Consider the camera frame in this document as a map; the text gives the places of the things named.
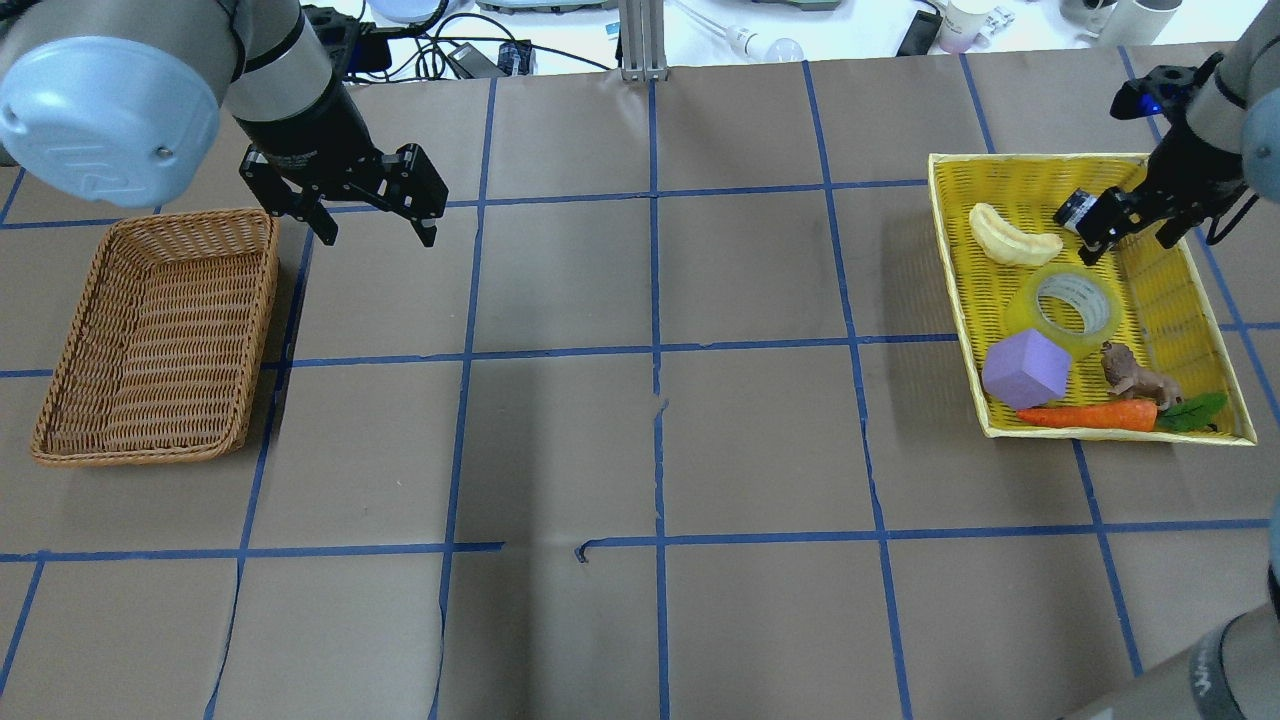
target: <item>figurine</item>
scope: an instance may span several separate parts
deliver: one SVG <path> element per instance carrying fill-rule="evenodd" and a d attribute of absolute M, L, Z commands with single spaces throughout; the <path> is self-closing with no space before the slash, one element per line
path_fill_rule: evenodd
<path fill-rule="evenodd" d="M 1133 351 L 1123 342 L 1102 343 L 1102 373 L 1111 384 L 1111 395 L 1124 398 L 1149 397 L 1160 410 L 1183 401 L 1178 380 L 1138 364 Z"/>

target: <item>carrot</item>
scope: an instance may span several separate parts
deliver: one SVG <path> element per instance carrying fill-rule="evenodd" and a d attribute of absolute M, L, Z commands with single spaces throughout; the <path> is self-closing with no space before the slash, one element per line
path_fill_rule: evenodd
<path fill-rule="evenodd" d="M 1044 428 L 1100 428 L 1151 432 L 1156 429 L 1156 404 L 1149 400 L 1116 400 L 1083 407 L 1029 407 L 1018 418 Z"/>

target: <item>green leaf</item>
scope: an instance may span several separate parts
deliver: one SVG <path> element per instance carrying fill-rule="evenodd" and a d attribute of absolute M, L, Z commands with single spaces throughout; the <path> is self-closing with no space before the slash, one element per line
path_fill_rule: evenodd
<path fill-rule="evenodd" d="M 1156 425 L 1165 430 L 1184 433 L 1198 430 L 1213 421 L 1222 407 L 1226 407 L 1226 393 L 1206 392 L 1196 397 L 1171 405 L 1169 410 L 1162 410 L 1156 416 Z"/>

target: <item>basket rim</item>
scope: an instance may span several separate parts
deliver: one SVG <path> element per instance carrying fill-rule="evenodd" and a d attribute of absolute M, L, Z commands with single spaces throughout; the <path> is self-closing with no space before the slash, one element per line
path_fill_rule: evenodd
<path fill-rule="evenodd" d="M 64 383 L 70 373 L 70 364 L 77 356 L 77 351 L 82 342 L 81 331 L 84 327 L 88 318 L 88 307 L 92 302 L 96 288 L 102 281 L 104 261 L 106 255 L 115 247 L 120 241 L 120 233 L 132 228 L 151 227 L 151 225 L 165 225 L 186 223 L 193 219 L 209 220 L 209 219 L 238 219 L 238 218 L 251 218 L 253 220 L 262 222 L 266 228 L 266 237 L 264 249 L 253 255 L 259 256 L 256 269 L 255 269 L 255 286 L 253 286 L 253 328 L 251 334 L 246 338 L 255 342 L 244 342 L 241 350 L 239 366 L 237 368 L 237 400 L 228 415 L 228 421 L 223 428 L 223 432 L 216 439 L 210 442 L 191 445 L 191 446 L 170 446 L 170 447 L 154 447 L 143 450 L 95 450 L 91 452 L 52 452 L 46 448 L 46 441 L 49 437 L 49 430 L 51 429 L 50 421 L 52 419 L 56 401 L 61 395 Z M 61 355 L 59 356 L 58 365 L 54 369 L 54 374 L 49 382 L 49 389 L 45 393 L 45 402 L 41 407 L 40 415 L 36 420 L 36 427 L 32 430 L 29 452 L 32 459 L 45 466 L 92 466 L 92 465 L 124 465 L 124 464 L 151 464 L 151 462 L 179 462 L 179 461 L 196 461 L 207 460 L 223 455 L 230 450 L 234 450 L 243 445 L 243 438 L 241 438 L 241 428 L 246 425 L 246 419 L 252 411 L 252 397 L 253 386 L 257 383 L 257 377 L 261 365 L 262 346 L 265 343 L 265 336 L 268 327 L 270 324 L 270 307 L 274 301 L 274 292 L 271 291 L 276 282 L 276 256 L 279 247 L 280 236 L 280 223 L 276 218 L 270 215 L 262 209 L 257 208 L 243 208 L 243 209 L 223 209 L 223 210 L 197 210 L 191 213 L 172 213 L 172 214 L 159 214 L 159 215 L 141 215 L 137 218 L 125 218 L 111 223 L 106 232 L 102 234 L 102 240 L 99 242 L 99 247 L 93 254 L 93 259 L 90 264 L 88 275 L 84 281 L 83 291 L 81 292 L 81 299 L 76 305 L 76 313 L 72 316 L 70 327 L 67 334 L 67 342 L 63 346 Z"/>
<path fill-rule="evenodd" d="M 1146 164 L 1149 154 L 1144 152 L 1069 152 L 1069 154 L 1019 154 L 1019 152 L 1005 152 L 1005 154 L 987 154 L 987 152 L 969 152 L 969 154 L 947 154 L 947 152 L 931 152 L 928 159 L 928 183 L 929 183 L 929 202 L 932 204 L 933 214 L 933 228 L 934 228 L 934 247 L 938 252 L 938 258 L 942 260 L 942 268 L 946 274 L 946 291 L 947 299 L 951 304 L 951 319 L 956 327 L 956 337 L 960 342 L 960 347 L 964 352 L 964 366 L 965 374 L 969 378 L 969 395 L 973 397 L 974 410 L 978 415 L 978 423 L 982 427 L 982 433 L 989 438 L 998 437 L 1024 437 L 1024 438 L 1043 438 L 1043 439 L 1125 439 L 1125 441 L 1148 441 L 1148 442 L 1169 442 L 1169 443 L 1193 443 L 1193 445 L 1219 445 L 1219 446 L 1257 446 L 1258 437 L 1257 429 L 1253 425 L 1253 418 L 1249 414 L 1248 404 L 1244 401 L 1244 395 L 1240 391 L 1240 380 L 1235 373 L 1235 366 L 1230 361 L 1230 354 L 1226 350 L 1226 342 L 1222 338 L 1222 331 L 1219 327 L 1217 318 L 1213 314 L 1212 304 L 1208 299 L 1208 293 L 1204 290 L 1204 283 L 1201 279 L 1199 272 L 1196 268 L 1194 258 L 1188 249 L 1185 236 L 1179 240 L 1174 250 L 1179 254 L 1183 264 L 1190 275 L 1192 284 L 1197 295 L 1199 309 L 1204 313 L 1206 322 L 1208 323 L 1208 333 L 1213 343 L 1213 348 L 1226 357 L 1228 361 L 1222 364 L 1225 368 L 1224 380 L 1228 383 L 1229 396 L 1233 405 L 1238 409 L 1238 420 L 1240 428 L 1235 436 L 1188 436 L 1184 433 L 1170 433 L 1164 430 L 1153 432 L 1137 432 L 1137 430 L 1100 430 L 1092 428 L 1034 428 L 1028 425 L 1027 428 L 997 428 L 991 421 L 991 411 L 987 404 L 986 392 L 982 389 L 982 378 L 978 373 L 978 363 L 974 355 L 973 338 L 969 336 L 969 331 L 965 327 L 965 311 L 964 301 L 960 297 L 960 290 L 957 284 L 957 277 L 955 270 L 955 264 L 951 259 L 951 247 L 947 238 L 946 220 L 942 215 L 942 202 L 938 191 L 938 176 L 937 168 L 943 163 L 960 163 L 969 160 L 1073 160 L 1073 159 L 1115 159 L 1115 160 L 1134 160 L 1137 167 L 1143 167 Z"/>

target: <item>metal post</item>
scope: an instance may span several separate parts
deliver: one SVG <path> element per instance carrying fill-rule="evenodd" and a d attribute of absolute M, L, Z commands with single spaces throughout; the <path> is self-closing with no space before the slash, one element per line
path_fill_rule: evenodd
<path fill-rule="evenodd" d="M 622 24 L 622 79 L 667 79 L 662 0 L 618 0 Z"/>

